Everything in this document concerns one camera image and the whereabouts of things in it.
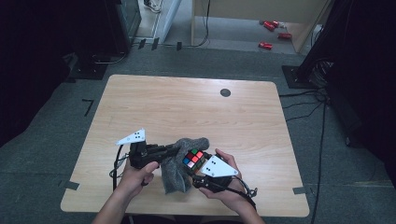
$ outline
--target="table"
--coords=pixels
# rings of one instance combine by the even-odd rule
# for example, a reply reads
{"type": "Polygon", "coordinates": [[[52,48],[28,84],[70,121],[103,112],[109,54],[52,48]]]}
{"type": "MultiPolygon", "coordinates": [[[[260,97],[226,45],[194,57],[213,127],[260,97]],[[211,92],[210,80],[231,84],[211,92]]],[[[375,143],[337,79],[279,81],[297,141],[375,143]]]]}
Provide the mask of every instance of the table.
{"type": "MultiPolygon", "coordinates": [[[[206,16],[208,0],[192,0],[191,44],[194,44],[195,17],[206,16]]],[[[173,0],[166,16],[163,42],[176,16],[181,0],[173,0]]],[[[254,21],[284,21],[292,34],[292,44],[300,52],[309,35],[330,13],[332,0],[213,0],[209,17],[254,21]]]]}
{"type": "MultiPolygon", "coordinates": [[[[264,81],[113,75],[109,78],[61,207],[98,212],[112,192],[112,169],[121,138],[144,128],[148,144],[206,137],[214,154],[235,156],[244,180],[258,188],[260,216],[305,217],[309,208],[276,85],[264,81]],[[220,90],[231,91],[229,97],[220,90]]],[[[198,189],[164,194],[161,171],[131,202],[127,213],[235,216],[198,189]]]]}

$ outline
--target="cloth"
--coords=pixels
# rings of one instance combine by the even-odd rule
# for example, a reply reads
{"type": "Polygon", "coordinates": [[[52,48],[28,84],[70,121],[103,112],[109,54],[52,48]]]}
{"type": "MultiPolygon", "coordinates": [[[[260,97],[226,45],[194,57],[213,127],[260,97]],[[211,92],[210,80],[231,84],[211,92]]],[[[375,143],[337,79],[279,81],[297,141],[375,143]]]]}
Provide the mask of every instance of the cloth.
{"type": "Polygon", "coordinates": [[[207,150],[209,148],[209,140],[204,137],[199,139],[182,138],[175,142],[175,147],[180,147],[176,156],[167,158],[161,162],[165,194],[175,191],[185,193],[191,188],[191,182],[187,174],[187,169],[183,164],[183,159],[189,150],[207,150]]]}

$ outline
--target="floor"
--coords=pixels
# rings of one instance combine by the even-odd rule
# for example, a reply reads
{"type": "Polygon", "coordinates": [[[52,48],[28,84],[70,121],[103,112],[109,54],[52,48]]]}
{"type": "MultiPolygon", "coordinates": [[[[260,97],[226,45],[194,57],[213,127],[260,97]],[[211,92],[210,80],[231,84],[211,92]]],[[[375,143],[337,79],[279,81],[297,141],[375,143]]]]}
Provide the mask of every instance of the floor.
{"type": "MultiPolygon", "coordinates": [[[[160,14],[153,13],[151,10],[142,7],[143,0],[138,1],[141,6],[140,12],[142,21],[136,35],[136,40],[146,38],[148,43],[152,43],[153,38],[163,35],[163,27],[172,0],[157,0],[162,4],[162,12],[160,14]]],[[[165,45],[176,45],[177,42],[182,42],[183,46],[191,45],[191,8],[191,1],[181,1],[169,33],[163,41],[165,45]]],[[[205,20],[206,18],[195,17],[196,27],[194,45],[202,43],[205,38],[205,20]]],[[[287,32],[287,27],[276,28],[274,32],[270,32],[260,25],[259,21],[220,18],[209,18],[207,26],[208,39],[201,48],[235,49],[285,54],[297,53],[290,40],[277,38],[278,33],[287,32]],[[273,48],[271,50],[259,48],[259,43],[262,41],[273,44],[273,48]]],[[[316,36],[319,30],[320,25],[312,36],[316,36]]],[[[308,37],[299,54],[306,55],[310,49],[311,38],[308,37]]]]}

